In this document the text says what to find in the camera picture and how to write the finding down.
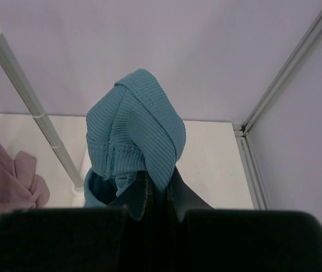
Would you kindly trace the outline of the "teal tank top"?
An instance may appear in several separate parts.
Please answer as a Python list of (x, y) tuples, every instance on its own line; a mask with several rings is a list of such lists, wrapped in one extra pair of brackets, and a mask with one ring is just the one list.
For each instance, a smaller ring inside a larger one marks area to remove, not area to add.
[(157, 79), (145, 69), (126, 75), (89, 110), (86, 124), (85, 206), (108, 206), (140, 171), (148, 172), (162, 204), (186, 128)]

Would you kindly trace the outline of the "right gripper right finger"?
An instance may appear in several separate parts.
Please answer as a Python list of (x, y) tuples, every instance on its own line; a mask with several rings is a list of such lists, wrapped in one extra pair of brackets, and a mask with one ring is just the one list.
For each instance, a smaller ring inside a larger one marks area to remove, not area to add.
[(322, 225), (300, 211), (215, 209), (175, 170), (173, 271), (322, 271)]

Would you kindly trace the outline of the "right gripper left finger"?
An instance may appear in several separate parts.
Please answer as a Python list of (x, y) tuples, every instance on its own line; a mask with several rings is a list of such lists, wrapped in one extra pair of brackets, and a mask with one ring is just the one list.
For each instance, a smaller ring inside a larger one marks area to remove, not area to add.
[(105, 208), (0, 215), (0, 271), (151, 271), (153, 186), (145, 172)]

